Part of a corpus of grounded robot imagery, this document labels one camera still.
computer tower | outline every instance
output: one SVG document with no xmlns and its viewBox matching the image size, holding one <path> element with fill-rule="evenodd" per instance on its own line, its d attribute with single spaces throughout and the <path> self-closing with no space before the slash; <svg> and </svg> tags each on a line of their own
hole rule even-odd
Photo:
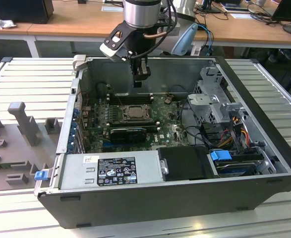
<svg viewBox="0 0 291 238">
<path fill-rule="evenodd" d="M 46 24 L 53 14 L 52 0 L 0 0 L 0 19 Z"/>
</svg>

wooden desk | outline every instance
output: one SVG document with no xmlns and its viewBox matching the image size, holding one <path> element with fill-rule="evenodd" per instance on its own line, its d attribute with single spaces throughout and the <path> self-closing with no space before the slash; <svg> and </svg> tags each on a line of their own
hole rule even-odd
<svg viewBox="0 0 291 238">
<path fill-rule="evenodd" d="M 102 42 L 123 20 L 122 12 L 101 11 L 102 2 L 78 4 L 54 0 L 53 4 L 55 10 L 48 24 L 18 23 L 17 28 L 0 30 L 0 39 L 25 40 L 32 57 L 40 57 L 36 41 Z M 270 1 L 267 6 L 276 8 Z M 228 18 L 206 16 L 208 28 L 214 33 L 214 46 L 291 49 L 291 34 L 280 25 L 272 27 L 254 19 L 234 19 L 230 14 Z M 199 45 L 205 40 L 206 33 L 198 31 L 194 43 Z"/>
<path fill-rule="evenodd" d="M 54 0 L 54 13 L 48 24 L 33 24 L 28 34 L 104 38 L 123 21 L 123 13 L 101 11 L 104 4 L 97 1 L 100 3 Z"/>
<path fill-rule="evenodd" d="M 275 10 L 277 5 L 267 0 L 266 7 Z M 217 17 L 226 18 L 223 14 L 217 14 Z M 197 18 L 204 23 L 203 17 L 197 15 Z M 285 44 L 291 48 L 291 34 L 285 32 L 278 24 L 269 26 L 254 19 L 235 19 L 230 13 L 228 13 L 228 20 L 219 20 L 214 15 L 208 14 L 206 21 L 208 29 L 214 33 L 214 44 L 216 45 L 244 47 L 267 45 L 268 48 L 284 48 Z M 195 39 L 202 40 L 201 34 L 197 33 Z"/>
<path fill-rule="evenodd" d="M 0 30 L 0 34 L 27 35 L 27 30 L 31 27 L 32 23 L 16 23 L 16 25 L 17 27 Z"/>
</svg>

power supply label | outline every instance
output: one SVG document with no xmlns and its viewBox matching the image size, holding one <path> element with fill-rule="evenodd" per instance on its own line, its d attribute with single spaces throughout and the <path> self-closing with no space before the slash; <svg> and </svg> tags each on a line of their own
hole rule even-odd
<svg viewBox="0 0 291 238">
<path fill-rule="evenodd" d="M 97 185 L 137 183 L 135 157 L 99 159 Z"/>
</svg>

white paper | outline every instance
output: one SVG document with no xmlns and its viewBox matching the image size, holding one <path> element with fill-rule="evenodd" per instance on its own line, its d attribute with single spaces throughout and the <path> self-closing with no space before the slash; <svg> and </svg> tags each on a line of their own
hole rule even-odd
<svg viewBox="0 0 291 238">
<path fill-rule="evenodd" d="M 101 11 L 115 11 L 115 12 L 121 12 L 123 11 L 122 7 L 119 6 L 103 6 L 101 8 Z"/>
<path fill-rule="evenodd" d="M 99 155 L 84 156 L 83 163 L 97 163 Z"/>
<path fill-rule="evenodd" d="M 250 14 L 246 14 L 246 13 L 230 13 L 230 15 L 233 18 L 238 18 L 238 19 L 253 19 Z"/>
<path fill-rule="evenodd" d="M 10 27 L 15 27 L 16 25 L 14 24 L 13 21 L 11 20 L 0 20 L 0 29 L 2 30 L 3 28 L 10 28 Z"/>
</svg>

floor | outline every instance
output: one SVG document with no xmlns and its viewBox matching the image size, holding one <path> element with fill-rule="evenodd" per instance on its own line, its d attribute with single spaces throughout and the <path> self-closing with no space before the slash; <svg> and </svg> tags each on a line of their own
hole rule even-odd
<svg viewBox="0 0 291 238">
<path fill-rule="evenodd" d="M 37 43 L 42 53 L 42 57 L 73 57 L 69 42 L 51 42 L 40 41 Z M 75 42 L 77 54 L 86 54 L 89 56 L 103 56 L 99 50 L 100 43 Z M 239 59 L 242 48 L 235 48 L 234 57 Z M 286 86 L 291 78 L 291 61 L 286 60 L 282 55 L 279 63 L 271 63 L 267 58 L 268 49 L 252 49 L 249 58 L 258 59 L 262 65 L 271 73 L 271 75 Z M 225 56 L 222 47 L 214 47 L 214 56 Z M 0 40 L 0 59 L 2 57 L 31 57 L 27 44 L 24 41 Z"/>
</svg>

